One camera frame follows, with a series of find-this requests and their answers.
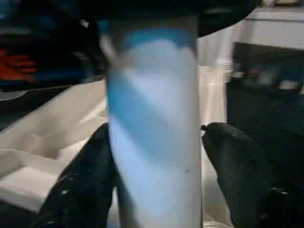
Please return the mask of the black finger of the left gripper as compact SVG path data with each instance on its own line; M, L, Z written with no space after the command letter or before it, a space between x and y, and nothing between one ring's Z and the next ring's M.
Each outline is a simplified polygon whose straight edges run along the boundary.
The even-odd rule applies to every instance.
M87 0L85 12L100 20L196 16L199 36L230 27L248 16L259 0Z

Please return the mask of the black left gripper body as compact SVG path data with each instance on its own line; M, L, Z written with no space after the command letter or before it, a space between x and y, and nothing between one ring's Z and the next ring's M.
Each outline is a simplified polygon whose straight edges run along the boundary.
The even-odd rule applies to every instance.
M104 79L107 60L95 20L74 0L0 3L0 89L26 91Z

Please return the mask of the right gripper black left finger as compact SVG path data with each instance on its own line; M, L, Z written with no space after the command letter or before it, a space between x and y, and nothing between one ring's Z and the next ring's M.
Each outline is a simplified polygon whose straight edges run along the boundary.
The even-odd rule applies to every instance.
M116 181L104 123L61 172L31 227L105 228Z

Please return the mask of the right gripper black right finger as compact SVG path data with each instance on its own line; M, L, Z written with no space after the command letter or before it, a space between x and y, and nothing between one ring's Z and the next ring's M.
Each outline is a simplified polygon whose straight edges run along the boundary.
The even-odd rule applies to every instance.
M302 228L304 180L280 171L262 148L227 123L202 126L202 143L236 228Z

